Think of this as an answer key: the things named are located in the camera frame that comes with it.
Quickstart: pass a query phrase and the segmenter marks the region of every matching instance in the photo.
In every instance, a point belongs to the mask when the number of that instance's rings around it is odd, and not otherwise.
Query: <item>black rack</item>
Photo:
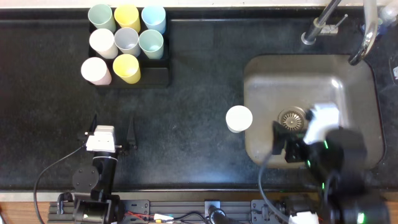
[[[144,21],[141,18],[141,9],[139,9],[139,18],[141,23],[141,30],[138,33],[139,35],[147,30]],[[118,31],[121,27],[116,22],[116,31]],[[97,88],[166,88],[171,81],[170,76],[170,45],[169,45],[169,22],[166,17],[166,31],[163,35],[164,40],[164,52],[161,59],[149,59],[144,51],[141,49],[140,55],[137,57],[139,68],[141,70],[141,78],[135,84],[128,84],[122,78],[120,78],[113,71],[113,62],[114,59],[105,59],[100,54],[98,54],[94,49],[89,46],[88,57],[99,57],[103,59],[108,67],[109,72],[112,76],[112,82],[109,85],[94,85],[91,82],[87,81],[90,85],[93,85]],[[90,23],[90,33],[94,32],[96,27]],[[118,56],[123,54],[119,49]]]

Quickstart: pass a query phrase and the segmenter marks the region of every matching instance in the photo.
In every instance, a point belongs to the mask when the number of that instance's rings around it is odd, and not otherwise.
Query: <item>green light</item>
[[[358,219],[356,220],[358,224],[363,224],[365,222],[365,214],[364,213],[359,213],[358,214]]]

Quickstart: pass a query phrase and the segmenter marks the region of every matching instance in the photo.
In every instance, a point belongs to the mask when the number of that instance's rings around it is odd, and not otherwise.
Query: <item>black countertop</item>
[[[196,10],[190,17],[189,11],[170,9],[171,85],[98,90],[80,74],[90,36],[86,10],[50,12],[49,17],[7,11],[0,17],[0,189],[32,190],[43,168],[79,146],[76,133],[95,113],[99,124],[116,127],[118,139],[135,114],[139,149],[119,157],[116,191],[255,189],[259,167],[246,154],[244,133],[228,131],[225,114],[243,105],[243,68],[257,55],[356,50],[362,40],[357,16],[344,21],[337,36],[319,37],[313,46],[301,43],[301,34],[320,12]],[[386,142],[384,159],[366,172],[368,183],[378,189],[398,188],[398,86],[392,77],[397,39],[398,30],[390,30],[366,58],[375,74]],[[71,189],[73,173],[91,158],[78,152],[51,168],[39,188]],[[270,169],[264,176],[268,189],[311,185],[307,170]]]

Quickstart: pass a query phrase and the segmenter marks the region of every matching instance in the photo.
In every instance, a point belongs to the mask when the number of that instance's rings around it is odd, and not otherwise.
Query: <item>stainless steel sink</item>
[[[306,129],[303,111],[315,103],[334,102],[340,126],[362,132],[368,149],[366,167],[383,157],[384,144],[379,110],[369,65],[348,63],[347,55],[263,55],[244,70],[244,105],[253,114],[246,130],[246,151],[260,164],[272,147],[273,121],[287,129]],[[273,156],[269,167],[298,168],[286,163],[284,152]]]

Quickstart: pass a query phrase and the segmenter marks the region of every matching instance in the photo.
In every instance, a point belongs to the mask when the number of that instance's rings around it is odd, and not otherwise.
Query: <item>white cup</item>
[[[141,53],[138,44],[138,33],[133,28],[122,28],[114,34],[114,43],[124,54],[131,54],[135,57]]]
[[[156,30],[145,30],[139,36],[139,46],[150,59],[160,59],[163,56],[163,36]]]
[[[98,4],[93,6],[88,11],[88,20],[90,20],[97,29],[108,29],[111,32],[116,30],[112,9],[108,5]]]
[[[92,57],[83,62],[81,75],[94,85],[109,85],[112,81],[106,63],[98,57]]]
[[[166,11],[162,6],[145,7],[141,17],[148,29],[157,30],[161,34],[166,31]]]
[[[233,106],[228,110],[225,120],[230,131],[240,133],[250,127],[253,115],[245,106]]]
[[[90,35],[90,46],[106,59],[118,56],[118,48],[114,44],[113,33],[108,29],[95,30]]]

